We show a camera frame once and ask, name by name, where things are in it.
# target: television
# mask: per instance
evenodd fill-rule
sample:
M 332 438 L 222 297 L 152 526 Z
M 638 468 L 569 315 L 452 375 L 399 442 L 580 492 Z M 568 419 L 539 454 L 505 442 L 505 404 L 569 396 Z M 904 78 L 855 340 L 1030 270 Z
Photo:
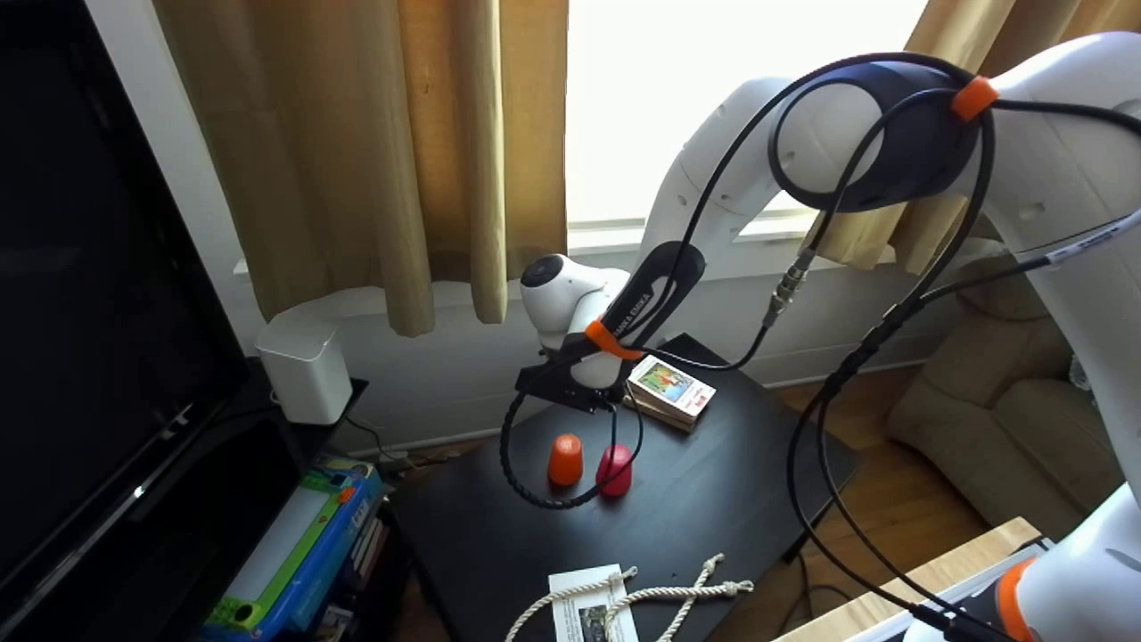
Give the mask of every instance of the television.
M 80 0 L 0 0 L 0 638 L 250 363 Z

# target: red cup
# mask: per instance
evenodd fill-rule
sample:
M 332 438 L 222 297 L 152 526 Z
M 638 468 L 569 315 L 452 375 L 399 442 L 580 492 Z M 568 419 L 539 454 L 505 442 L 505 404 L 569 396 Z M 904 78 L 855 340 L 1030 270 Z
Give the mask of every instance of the red cup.
M 621 501 L 632 489 L 632 482 L 633 482 L 632 449 L 618 442 L 597 460 L 597 474 L 594 474 L 597 495 Z

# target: window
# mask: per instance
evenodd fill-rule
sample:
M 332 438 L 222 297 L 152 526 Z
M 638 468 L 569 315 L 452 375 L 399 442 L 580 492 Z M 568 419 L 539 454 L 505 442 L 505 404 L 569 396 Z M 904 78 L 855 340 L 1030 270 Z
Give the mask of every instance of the window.
M 569 251 L 633 245 L 685 138 L 744 78 L 902 50 L 922 0 L 573 0 L 568 87 Z M 814 215 L 781 195 L 759 235 Z

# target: white cable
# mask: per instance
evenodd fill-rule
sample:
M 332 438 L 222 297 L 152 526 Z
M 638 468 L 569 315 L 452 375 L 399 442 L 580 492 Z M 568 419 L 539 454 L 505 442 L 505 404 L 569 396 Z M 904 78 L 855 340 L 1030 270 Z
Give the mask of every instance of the white cable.
M 513 636 L 521 636 L 521 628 L 523 628 L 542 606 L 548 606 L 548 604 L 557 604 L 557 598 L 576 598 L 576 597 L 589 597 L 589 592 L 608 592 L 614 586 L 621 586 L 621 581 L 626 581 L 626 577 L 633 577 L 633 573 L 638 573 L 638 568 L 626 568 L 626 570 L 608 573 L 608 577 L 592 581 L 592 586 L 569 586 L 569 587 L 563 587 L 563 592 L 546 592 L 546 597 L 536 598 L 521 617 L 513 617 L 513 625 L 508 625 L 508 630 L 505 630 L 505 642 L 513 642 Z
M 740 597 L 753 592 L 753 581 L 721 581 L 721 586 L 656 586 L 656 587 L 640 587 L 632 592 L 626 598 L 621 598 L 618 606 L 607 611 L 607 617 L 614 622 L 621 611 L 626 611 L 632 604 L 645 604 L 645 598 L 713 598 L 713 597 Z
M 722 553 L 710 556 L 710 561 L 701 562 L 701 573 L 693 581 L 693 587 L 701 587 L 706 577 L 715 570 L 721 561 L 722 561 Z M 695 604 L 695 597 L 688 597 L 688 598 L 679 604 L 679 611 L 675 613 L 675 622 L 671 622 L 671 628 L 659 636 L 659 642 L 675 642 L 675 636 L 677 636 L 677 628 L 685 625 L 693 604 Z

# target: blue book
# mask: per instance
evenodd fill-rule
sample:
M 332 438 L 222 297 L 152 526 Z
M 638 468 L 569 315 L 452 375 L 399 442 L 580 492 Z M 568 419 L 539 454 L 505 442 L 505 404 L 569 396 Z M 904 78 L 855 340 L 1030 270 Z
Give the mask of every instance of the blue book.
M 322 470 L 341 479 L 340 511 L 325 526 L 322 539 L 311 547 L 311 553 L 300 561 L 277 598 L 268 606 L 256 628 L 228 628 L 218 622 L 206 622 L 202 638 L 218 642 L 250 642 L 250 638 L 273 638 L 283 630 L 307 630 L 340 577 L 340 568 L 349 556 L 349 547 L 363 522 L 375 515 L 381 495 L 381 479 L 375 468 L 357 470 Z

